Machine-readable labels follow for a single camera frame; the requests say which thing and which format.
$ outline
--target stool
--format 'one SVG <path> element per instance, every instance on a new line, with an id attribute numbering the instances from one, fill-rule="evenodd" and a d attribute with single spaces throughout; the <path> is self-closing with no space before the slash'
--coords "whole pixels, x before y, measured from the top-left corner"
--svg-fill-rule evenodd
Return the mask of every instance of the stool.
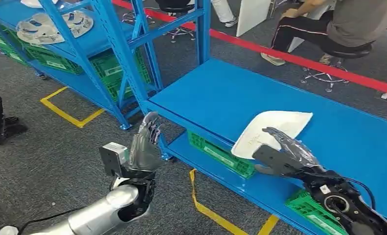
<path id="1" fill-rule="evenodd" d="M 372 51 L 372 45 L 367 44 L 364 47 L 357 47 L 355 50 L 353 50 L 350 47 L 347 47 L 348 50 L 342 50 L 342 51 L 337 51 L 337 50 L 330 50 L 327 48 L 321 48 L 324 53 L 327 53 L 331 56 L 333 56 L 330 66 L 336 67 L 338 69 L 341 69 L 343 71 L 347 70 L 342 66 L 342 63 L 345 59 L 357 59 L 357 58 L 362 58 L 364 56 L 369 55 L 369 53 Z M 300 82 L 303 84 L 307 83 L 308 78 L 314 78 L 322 82 L 327 82 L 330 84 L 330 87 L 326 89 L 326 92 L 332 92 L 333 86 L 337 82 L 343 82 L 344 84 L 349 83 L 349 81 L 344 80 L 344 79 L 335 79 L 332 77 L 330 74 L 325 73 L 325 72 L 319 72 L 316 74 L 312 74 L 311 70 L 309 68 L 304 68 L 305 71 L 307 71 L 307 75 L 305 78 L 301 79 Z"/>
<path id="2" fill-rule="evenodd" d="M 167 13 L 172 13 L 172 16 L 182 16 L 186 13 L 188 13 L 188 11 L 192 10 L 193 8 L 195 8 L 195 5 L 186 5 L 184 7 L 178 7 L 178 8 L 175 8 L 175 7 L 160 7 L 160 10 L 164 11 L 164 12 L 167 12 Z M 169 32 L 165 33 L 164 35 L 166 34 L 170 34 L 172 35 L 171 36 L 171 43 L 175 43 L 176 40 L 175 40 L 175 37 L 178 36 L 178 35 L 185 35 L 185 34 L 189 34 L 190 35 L 190 40 L 194 41 L 195 40 L 195 35 L 193 35 L 193 30 L 190 30 L 188 28 L 185 28 L 185 27 L 182 27 L 182 26 L 179 26 L 175 29 L 172 29 L 170 30 Z"/>

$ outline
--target white board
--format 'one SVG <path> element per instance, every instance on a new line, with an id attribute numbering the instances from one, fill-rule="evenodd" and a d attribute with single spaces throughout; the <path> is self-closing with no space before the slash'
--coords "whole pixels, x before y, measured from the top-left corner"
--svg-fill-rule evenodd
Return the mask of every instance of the white board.
<path id="1" fill-rule="evenodd" d="M 236 36 L 241 36 L 263 22 L 267 18 L 270 4 L 271 0 L 242 0 Z"/>

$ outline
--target shoe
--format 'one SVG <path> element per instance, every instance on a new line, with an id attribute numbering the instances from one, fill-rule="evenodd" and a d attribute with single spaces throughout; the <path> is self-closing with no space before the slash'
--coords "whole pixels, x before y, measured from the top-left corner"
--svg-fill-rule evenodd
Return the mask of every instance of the shoe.
<path id="1" fill-rule="evenodd" d="M 325 64 L 325 65 L 330 65 L 330 63 L 332 62 L 332 58 L 333 58 L 332 55 L 329 55 L 329 54 L 325 53 L 325 54 L 319 59 L 319 62 L 322 63 L 322 64 Z"/>
<path id="2" fill-rule="evenodd" d="M 224 22 L 224 23 L 225 23 L 225 27 L 230 28 L 230 27 L 236 25 L 236 23 L 238 23 L 238 18 L 234 16 L 232 21 L 228 21 L 228 22 Z"/>
<path id="3" fill-rule="evenodd" d="M 283 59 L 280 59 L 280 58 L 277 58 L 274 56 L 270 56 L 270 55 L 267 55 L 265 53 L 261 53 L 260 55 L 263 59 L 265 59 L 266 61 L 270 62 L 271 64 L 273 64 L 275 66 L 280 66 L 280 65 L 285 64 L 285 60 L 283 60 Z"/>

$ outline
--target red stripe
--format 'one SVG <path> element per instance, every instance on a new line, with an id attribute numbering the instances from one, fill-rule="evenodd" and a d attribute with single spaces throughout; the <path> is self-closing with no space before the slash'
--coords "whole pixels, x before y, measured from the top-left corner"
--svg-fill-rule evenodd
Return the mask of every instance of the red stripe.
<path id="1" fill-rule="evenodd" d="M 115 5 L 125 7 L 127 9 L 132 9 L 131 3 L 127 2 L 127 1 L 112 0 L 112 2 Z M 157 19 L 159 19 L 161 21 L 165 21 L 165 22 L 170 22 L 170 21 L 173 21 L 175 19 L 175 17 L 168 16 L 166 14 L 163 14 L 163 13 L 157 12 L 157 11 L 153 11 L 152 9 L 148 9 L 148 8 L 145 8 L 144 12 L 146 13 L 146 15 L 149 15 L 153 18 L 157 18 Z M 189 29 L 195 29 L 194 23 L 185 23 L 185 24 L 183 24 L 183 26 L 186 28 L 189 28 Z M 340 70 L 340 69 L 337 69 L 334 67 L 330 67 L 330 66 L 321 64 L 319 62 L 305 59 L 303 57 L 299 57 L 296 55 L 292 55 L 292 54 L 284 53 L 281 51 L 273 50 L 273 49 L 270 49 L 267 47 L 263 47 L 261 45 L 258 45 L 258 44 L 255 44 L 255 43 L 252 43 L 249 41 L 245 41 L 245 40 L 242 40 L 240 38 L 233 37 L 233 36 L 227 35 L 225 33 L 216 31 L 214 29 L 210 29 L 209 33 L 210 33 L 211 37 L 214 37 L 214 38 L 223 40 L 225 42 L 229 42 L 229 43 L 238 45 L 240 47 L 244 47 L 244 48 L 256 51 L 256 52 L 262 52 L 262 53 L 265 53 L 265 54 L 268 54 L 268 55 L 271 55 L 274 57 L 278 57 L 278 58 L 281 58 L 285 61 L 291 62 L 293 64 L 300 65 L 303 67 L 308 67 L 308 68 L 311 68 L 311 69 L 316 70 L 316 71 L 325 72 L 325 73 L 328 73 L 328 74 L 333 75 L 335 77 L 339 77 L 339 78 L 348 80 L 348 81 L 353 82 L 353 83 L 357 83 L 357 84 L 365 86 L 365 87 L 373 88 L 373 89 L 378 90 L 378 91 L 387 92 L 387 83 L 386 82 L 382 82 L 382 81 L 379 81 L 379 80 L 376 80 L 373 78 L 369 78 L 366 76 L 362 76 L 359 74 L 355 74 L 352 72 L 346 72 L 346 71 L 343 71 L 343 70 Z"/>

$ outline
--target yellow marking line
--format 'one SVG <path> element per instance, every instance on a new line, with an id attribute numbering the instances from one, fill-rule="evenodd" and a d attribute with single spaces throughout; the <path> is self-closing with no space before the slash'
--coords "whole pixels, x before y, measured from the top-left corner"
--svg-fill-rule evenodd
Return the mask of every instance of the yellow marking line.
<path id="1" fill-rule="evenodd" d="M 248 235 L 246 232 L 244 232 L 242 229 L 238 228 L 231 222 L 227 221 L 226 219 L 222 218 L 217 213 L 211 211 L 209 208 L 205 207 L 204 205 L 200 204 L 196 200 L 196 190 L 195 190 L 195 171 L 196 169 L 193 169 L 189 172 L 190 175 L 190 182 L 192 184 L 192 199 L 195 204 L 196 209 L 209 217 L 211 220 L 215 221 L 220 226 L 224 227 L 226 230 L 230 231 L 234 235 Z M 271 215 L 270 218 L 264 223 L 261 230 L 258 232 L 258 235 L 269 235 L 271 230 L 273 230 L 274 226 L 278 222 L 278 218 L 275 215 Z"/>
<path id="2" fill-rule="evenodd" d="M 91 114 L 89 117 L 85 118 L 82 121 L 77 120 L 76 118 L 72 117 L 71 115 L 65 113 L 60 108 L 58 108 L 54 104 L 52 104 L 49 101 L 49 99 L 54 97 L 54 96 L 56 96 L 57 94 L 61 93 L 62 91 L 64 91 L 67 88 L 68 87 L 63 87 L 63 88 L 55 91 L 54 93 L 48 95 L 47 97 L 42 98 L 41 99 L 41 103 L 43 103 L 50 110 L 52 110 L 53 112 L 55 112 L 56 114 L 58 114 L 59 116 L 63 117 L 65 120 L 69 121 L 70 123 L 74 124 L 75 126 L 77 126 L 79 128 L 83 128 L 88 122 L 90 122 L 91 120 L 93 120 L 94 118 L 96 118 L 97 116 L 99 116 L 100 114 L 102 114 L 105 111 L 104 109 L 99 109 L 99 110 L 97 110 L 96 112 L 94 112 L 93 114 Z"/>
<path id="3" fill-rule="evenodd" d="M 265 221 L 265 224 L 262 226 L 261 230 L 259 231 L 258 235 L 269 235 L 275 225 L 278 222 L 278 217 L 275 215 L 271 215 L 267 221 Z"/>

